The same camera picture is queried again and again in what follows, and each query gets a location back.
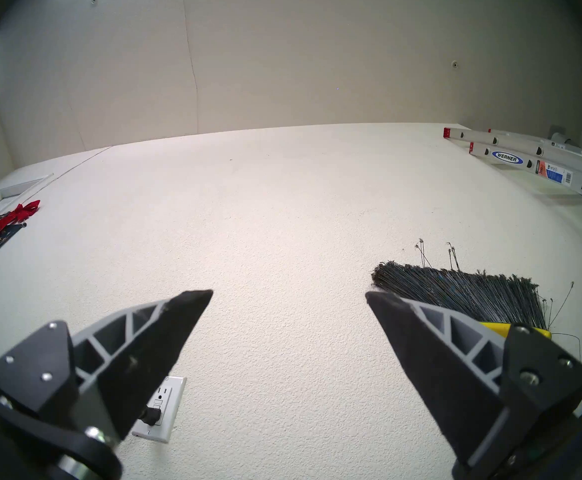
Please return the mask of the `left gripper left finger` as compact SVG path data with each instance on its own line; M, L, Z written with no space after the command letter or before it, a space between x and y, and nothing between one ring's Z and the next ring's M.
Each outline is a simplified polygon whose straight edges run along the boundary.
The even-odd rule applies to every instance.
M71 335L43 324L0 355L0 398L28 417L120 442L174 367L212 290L114 312Z

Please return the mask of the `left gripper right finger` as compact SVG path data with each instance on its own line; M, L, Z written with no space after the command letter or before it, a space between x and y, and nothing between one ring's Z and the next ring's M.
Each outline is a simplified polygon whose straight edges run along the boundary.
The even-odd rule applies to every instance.
M582 427L582 363L539 330L502 336L466 314L368 291L402 369L452 448L456 467L534 467Z

